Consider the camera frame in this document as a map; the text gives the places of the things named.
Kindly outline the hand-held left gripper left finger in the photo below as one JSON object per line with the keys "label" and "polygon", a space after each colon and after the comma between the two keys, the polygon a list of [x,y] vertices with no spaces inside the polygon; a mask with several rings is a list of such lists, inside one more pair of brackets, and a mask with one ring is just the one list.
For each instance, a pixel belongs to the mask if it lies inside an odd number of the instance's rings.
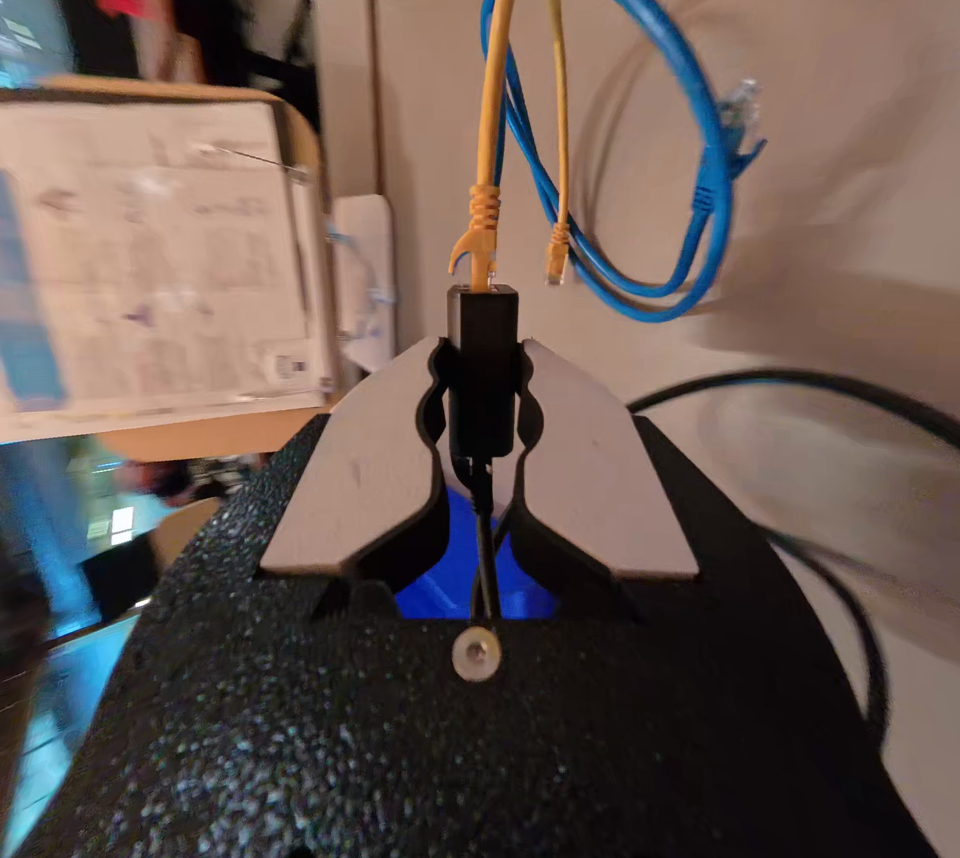
{"label": "hand-held left gripper left finger", "polygon": [[452,347],[423,339],[330,412],[264,551],[270,576],[416,581],[450,542],[438,444]]}

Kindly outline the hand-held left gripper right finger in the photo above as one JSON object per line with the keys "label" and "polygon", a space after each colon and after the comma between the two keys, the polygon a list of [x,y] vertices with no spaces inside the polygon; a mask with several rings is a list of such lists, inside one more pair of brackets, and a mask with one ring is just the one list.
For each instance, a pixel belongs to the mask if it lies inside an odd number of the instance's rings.
{"label": "hand-held left gripper right finger", "polygon": [[700,568],[627,407],[526,339],[519,350],[513,554],[532,571],[582,565],[602,578],[680,579]]}

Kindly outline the blue plastic bin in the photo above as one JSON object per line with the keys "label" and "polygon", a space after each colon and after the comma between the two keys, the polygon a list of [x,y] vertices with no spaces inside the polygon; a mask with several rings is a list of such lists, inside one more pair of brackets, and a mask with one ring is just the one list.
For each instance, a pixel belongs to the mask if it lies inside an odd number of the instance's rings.
{"label": "blue plastic bin", "polygon": [[[395,595],[408,619],[468,619],[478,566],[475,516],[467,497],[447,490],[449,542],[438,564]],[[519,566],[507,536],[496,555],[502,615],[508,619],[546,619],[558,609],[558,600]]]}

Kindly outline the black network splitter box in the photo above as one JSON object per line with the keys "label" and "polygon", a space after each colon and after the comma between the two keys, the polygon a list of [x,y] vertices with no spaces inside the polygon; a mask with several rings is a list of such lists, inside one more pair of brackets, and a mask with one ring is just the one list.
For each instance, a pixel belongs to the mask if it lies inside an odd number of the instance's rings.
{"label": "black network splitter box", "polygon": [[454,456],[492,460],[514,447],[520,296],[509,286],[447,292],[450,447]]}

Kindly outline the white board stand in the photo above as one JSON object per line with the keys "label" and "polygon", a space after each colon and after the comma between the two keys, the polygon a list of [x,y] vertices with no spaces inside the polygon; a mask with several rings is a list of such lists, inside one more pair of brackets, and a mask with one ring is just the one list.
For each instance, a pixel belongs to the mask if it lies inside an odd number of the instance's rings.
{"label": "white board stand", "polygon": [[342,355],[362,372],[378,372],[397,354],[399,291],[390,205],[377,194],[338,197],[327,229]]}

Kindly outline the instruction sheet board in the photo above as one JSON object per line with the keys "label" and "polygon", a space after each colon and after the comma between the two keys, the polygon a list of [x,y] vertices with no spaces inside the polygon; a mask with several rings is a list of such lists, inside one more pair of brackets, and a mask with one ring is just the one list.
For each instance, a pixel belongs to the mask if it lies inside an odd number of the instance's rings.
{"label": "instruction sheet board", "polygon": [[339,393],[318,137],[251,88],[2,89],[2,444],[274,452]]}

